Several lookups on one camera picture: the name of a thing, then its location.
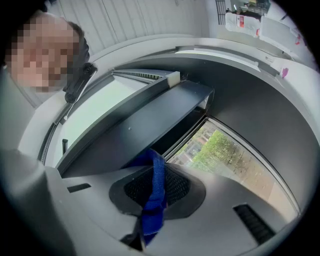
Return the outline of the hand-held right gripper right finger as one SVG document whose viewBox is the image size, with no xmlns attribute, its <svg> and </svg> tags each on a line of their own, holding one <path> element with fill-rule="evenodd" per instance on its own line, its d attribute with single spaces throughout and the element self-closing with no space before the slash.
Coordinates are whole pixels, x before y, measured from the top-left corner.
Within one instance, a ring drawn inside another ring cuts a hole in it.
<svg viewBox="0 0 320 256">
<path fill-rule="evenodd" d="M 288 235 L 298 212 L 288 201 L 270 203 L 235 180 L 176 165 L 206 188 L 201 206 L 189 217 L 166 220 L 147 246 L 150 256 L 267 256 Z M 259 245 L 234 208 L 249 205 L 276 233 Z"/>
</svg>

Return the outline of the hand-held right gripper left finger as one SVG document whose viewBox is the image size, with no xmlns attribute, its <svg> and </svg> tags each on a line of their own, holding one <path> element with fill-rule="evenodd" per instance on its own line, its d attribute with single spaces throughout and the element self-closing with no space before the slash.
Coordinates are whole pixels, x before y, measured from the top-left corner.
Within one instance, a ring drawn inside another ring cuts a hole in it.
<svg viewBox="0 0 320 256">
<path fill-rule="evenodd" d="M 71 197 L 80 210 L 106 235 L 89 235 L 98 243 L 90 252 L 91 256 L 146 255 L 146 252 L 139 252 L 124 241 L 126 235 L 135 234 L 138 215 L 133 210 L 140 209 L 140 205 L 126 194 L 125 185 L 149 170 L 149 166 L 130 167 L 62 180 L 71 190 Z"/>
</svg>

